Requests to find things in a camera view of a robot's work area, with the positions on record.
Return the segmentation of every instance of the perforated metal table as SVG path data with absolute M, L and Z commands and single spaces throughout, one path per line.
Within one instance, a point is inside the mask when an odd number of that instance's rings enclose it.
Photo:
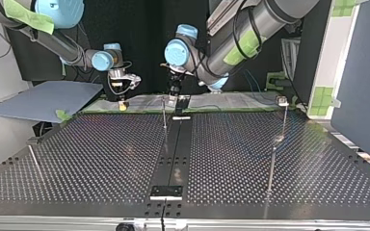
M 0 166 L 0 216 L 370 221 L 370 165 L 294 112 L 275 145 L 282 121 L 193 114 L 165 130 L 162 115 L 80 115 Z M 182 200 L 151 201 L 153 186 L 183 186 Z

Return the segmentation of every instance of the sticker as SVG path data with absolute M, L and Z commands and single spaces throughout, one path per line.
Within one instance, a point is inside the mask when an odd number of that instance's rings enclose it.
M 242 37 L 239 39 L 240 47 L 242 48 L 243 52 L 250 58 L 257 54 L 257 47 L 259 46 L 259 40 L 257 36 L 254 34 L 253 31 L 247 31 Z M 225 56 L 224 62 L 229 65 L 238 65 L 245 59 L 243 55 L 239 52 L 239 49 L 235 45 L 232 50 Z

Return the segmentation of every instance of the yellow-green tape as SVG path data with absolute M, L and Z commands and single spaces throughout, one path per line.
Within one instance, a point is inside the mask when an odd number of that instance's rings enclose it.
M 47 34 L 53 34 L 55 24 L 48 15 L 31 12 L 14 0 L 4 0 L 4 10 L 7 17 L 14 18 Z
M 311 116 L 326 116 L 332 101 L 333 88 L 316 87 L 310 107 Z
M 253 31 L 247 31 L 239 39 L 240 47 L 243 52 L 249 57 L 253 57 L 257 51 L 256 48 L 259 46 L 259 40 Z M 237 46 L 233 47 L 232 50 L 225 56 L 224 62 L 229 65 L 238 65 L 245 59 L 243 55 L 239 52 Z
M 333 17 L 351 16 L 353 14 L 356 0 L 335 0 L 334 8 L 332 9 Z

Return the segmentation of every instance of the black panel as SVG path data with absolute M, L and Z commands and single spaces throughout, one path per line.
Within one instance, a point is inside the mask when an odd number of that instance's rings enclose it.
M 331 0 L 322 0 L 304 18 L 302 41 L 294 74 L 294 86 L 308 103 L 330 14 Z
M 370 154 L 370 1 L 360 6 L 332 126 Z

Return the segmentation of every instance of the vertical metal pin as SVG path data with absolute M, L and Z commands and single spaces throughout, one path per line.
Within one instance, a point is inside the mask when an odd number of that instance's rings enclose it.
M 284 132 L 285 132 L 285 128 L 286 128 L 287 111 L 288 111 L 288 106 L 286 106 L 286 109 L 284 111 L 283 131 L 282 131 L 282 134 L 281 134 L 283 137 L 284 137 Z
M 277 148 L 274 146 L 272 151 L 272 161 L 270 163 L 269 185 L 267 187 L 267 193 L 272 192 L 273 175 L 275 174 L 276 150 Z
M 36 158 L 35 151 L 33 150 L 32 145 L 28 145 L 28 148 L 29 148 L 29 151 L 30 151 L 30 152 L 31 152 L 31 154 L 32 154 L 32 158 L 33 158 L 33 160 L 34 160 L 35 164 L 36 164 L 37 166 L 39 166 L 40 164 L 39 164 L 39 162 L 38 162 L 38 159 Z
M 164 118 L 164 129 L 167 129 L 167 115 L 165 113 L 165 97 L 162 96 L 162 115 Z

